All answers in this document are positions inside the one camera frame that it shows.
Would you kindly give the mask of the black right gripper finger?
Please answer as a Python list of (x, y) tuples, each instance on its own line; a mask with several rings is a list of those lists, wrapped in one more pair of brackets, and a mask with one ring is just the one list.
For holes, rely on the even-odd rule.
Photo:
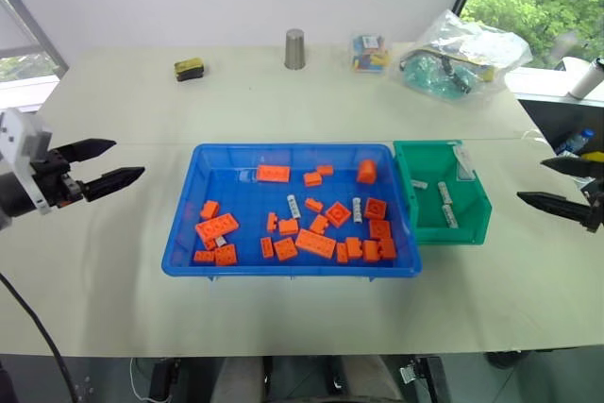
[(544, 192), (518, 192), (521, 200), (537, 210), (584, 224), (591, 213), (587, 205), (572, 202), (565, 197)]
[(568, 176), (602, 178), (604, 163), (582, 158), (558, 156), (542, 160), (541, 164)]

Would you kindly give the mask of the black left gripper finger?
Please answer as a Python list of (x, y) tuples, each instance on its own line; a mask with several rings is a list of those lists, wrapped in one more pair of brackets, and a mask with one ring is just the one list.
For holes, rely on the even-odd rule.
[(53, 148), (49, 151), (51, 163), (72, 163), (94, 159), (116, 145), (108, 139), (85, 139)]
[(135, 182), (144, 172), (144, 167), (123, 167), (108, 172), (90, 182), (81, 183), (81, 191), (88, 202), (118, 192)]

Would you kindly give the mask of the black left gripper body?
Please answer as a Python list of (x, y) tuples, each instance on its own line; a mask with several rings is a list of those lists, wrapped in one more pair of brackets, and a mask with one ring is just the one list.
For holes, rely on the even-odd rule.
[(51, 208), (61, 209), (85, 198), (84, 184), (73, 180), (69, 172), (72, 162), (87, 159), (84, 148), (53, 148), (31, 164), (34, 181)]

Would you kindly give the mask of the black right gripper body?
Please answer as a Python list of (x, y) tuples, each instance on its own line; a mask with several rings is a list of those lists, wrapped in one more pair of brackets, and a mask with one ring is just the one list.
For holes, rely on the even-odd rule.
[(597, 179), (585, 185), (581, 193), (591, 206), (591, 211), (585, 227), (588, 231), (596, 233), (603, 225), (603, 179)]

